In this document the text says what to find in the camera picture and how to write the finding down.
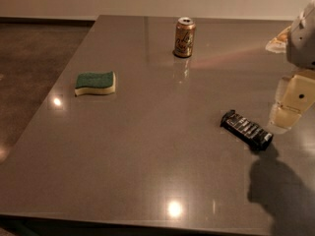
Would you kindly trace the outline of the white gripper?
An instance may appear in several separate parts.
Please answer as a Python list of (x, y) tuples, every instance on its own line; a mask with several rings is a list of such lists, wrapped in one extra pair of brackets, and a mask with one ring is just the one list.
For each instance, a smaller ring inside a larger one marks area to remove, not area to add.
[(265, 49), (286, 53), (289, 63), (305, 68), (282, 77), (276, 90), (268, 130), (284, 134), (315, 103), (315, 71), (309, 70), (315, 69), (315, 0), (307, 4), (290, 27), (271, 39)]

